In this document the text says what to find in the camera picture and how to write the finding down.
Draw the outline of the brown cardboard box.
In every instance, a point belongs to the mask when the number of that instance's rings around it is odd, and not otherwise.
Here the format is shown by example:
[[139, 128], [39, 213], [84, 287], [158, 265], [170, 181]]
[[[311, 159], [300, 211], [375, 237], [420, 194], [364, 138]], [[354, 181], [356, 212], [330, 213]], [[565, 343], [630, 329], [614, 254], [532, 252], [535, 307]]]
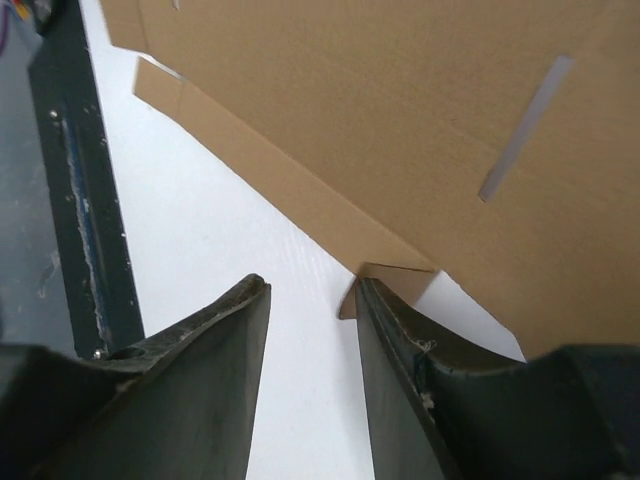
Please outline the brown cardboard box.
[[135, 95], [353, 273], [639, 340], [635, 1], [106, 1]]

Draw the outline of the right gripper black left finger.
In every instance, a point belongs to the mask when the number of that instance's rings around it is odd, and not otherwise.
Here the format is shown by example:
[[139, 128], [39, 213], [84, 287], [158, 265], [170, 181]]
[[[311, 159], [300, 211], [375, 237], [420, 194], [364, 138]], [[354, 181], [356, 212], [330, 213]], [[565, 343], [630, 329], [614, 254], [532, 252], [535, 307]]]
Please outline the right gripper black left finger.
[[242, 479], [271, 288], [250, 274], [103, 360], [1, 348], [5, 479]]

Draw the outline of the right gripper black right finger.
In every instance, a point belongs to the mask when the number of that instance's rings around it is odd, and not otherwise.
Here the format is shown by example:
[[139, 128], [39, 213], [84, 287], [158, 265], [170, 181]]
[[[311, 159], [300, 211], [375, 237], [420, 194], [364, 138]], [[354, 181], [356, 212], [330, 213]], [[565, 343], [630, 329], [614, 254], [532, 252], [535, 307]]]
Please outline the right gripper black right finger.
[[379, 479], [635, 479], [639, 350], [565, 345], [518, 362], [359, 280], [356, 322]]

